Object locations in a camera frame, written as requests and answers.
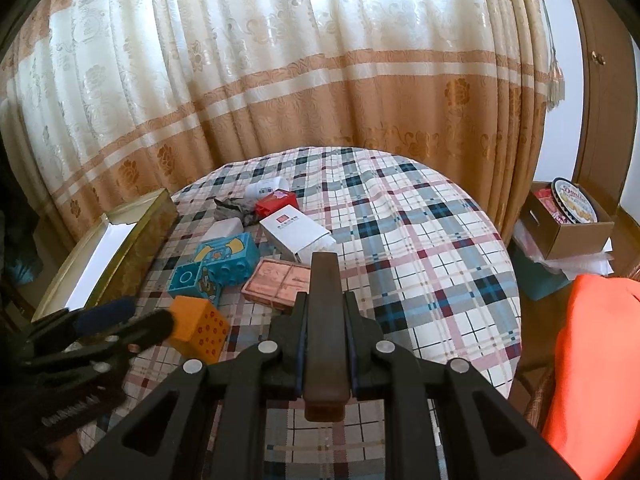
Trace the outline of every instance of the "curtain floral pattern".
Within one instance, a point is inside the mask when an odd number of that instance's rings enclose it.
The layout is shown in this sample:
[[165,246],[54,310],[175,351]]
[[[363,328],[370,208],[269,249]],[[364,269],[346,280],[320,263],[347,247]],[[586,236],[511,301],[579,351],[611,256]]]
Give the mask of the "curtain floral pattern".
[[0,65],[0,130],[75,239],[140,194],[301,145],[423,162],[507,238],[546,56],[538,0],[42,0]]

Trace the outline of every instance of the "round table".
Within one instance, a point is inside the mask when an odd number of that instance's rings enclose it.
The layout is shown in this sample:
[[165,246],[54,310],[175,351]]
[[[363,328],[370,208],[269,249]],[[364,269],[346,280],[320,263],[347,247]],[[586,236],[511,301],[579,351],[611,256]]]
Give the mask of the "round table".
[[[507,396],[520,356],[520,301],[504,244],[456,184],[385,152],[299,148],[226,164],[185,187],[174,195],[178,223],[142,284],[140,314],[169,307],[169,280],[213,223],[213,199],[242,196],[249,183],[275,175],[289,181],[301,211],[332,231],[342,287],[355,293],[385,338],[424,359],[468,359]],[[263,256],[273,253],[259,226],[249,231]],[[277,315],[245,301],[240,288],[227,287],[220,298],[219,310],[232,327],[221,359],[266,338]],[[127,402],[84,428],[82,446],[91,447],[181,359],[167,346],[136,357],[125,384]],[[382,401],[352,400],[338,424],[307,422],[303,414],[301,400],[270,406],[265,478],[383,478]],[[444,466],[442,449],[438,456]]]

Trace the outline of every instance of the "wooden door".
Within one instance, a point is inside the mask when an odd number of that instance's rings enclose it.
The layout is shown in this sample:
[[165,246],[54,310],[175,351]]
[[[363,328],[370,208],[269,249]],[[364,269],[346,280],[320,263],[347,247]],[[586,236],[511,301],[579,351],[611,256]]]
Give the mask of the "wooden door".
[[584,113],[574,182],[614,216],[636,132],[634,51],[628,30],[607,0],[574,0],[574,6],[584,59]]

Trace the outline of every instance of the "red box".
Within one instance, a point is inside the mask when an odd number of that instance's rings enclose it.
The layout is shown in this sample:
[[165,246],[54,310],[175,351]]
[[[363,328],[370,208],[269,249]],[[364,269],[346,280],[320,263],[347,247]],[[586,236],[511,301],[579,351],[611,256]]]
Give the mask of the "red box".
[[298,207],[298,199],[293,191],[277,189],[256,202],[255,212],[260,218],[267,218],[267,216],[282,209],[286,205],[291,205],[300,210]]

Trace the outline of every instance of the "orange cube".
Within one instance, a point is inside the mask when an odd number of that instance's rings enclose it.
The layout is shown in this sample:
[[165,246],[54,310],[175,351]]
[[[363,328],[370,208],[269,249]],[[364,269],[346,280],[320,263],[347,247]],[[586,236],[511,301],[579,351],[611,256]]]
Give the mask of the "orange cube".
[[176,296],[169,312],[174,316],[174,331],[169,344],[189,359],[217,363],[229,334],[229,323],[209,300]]

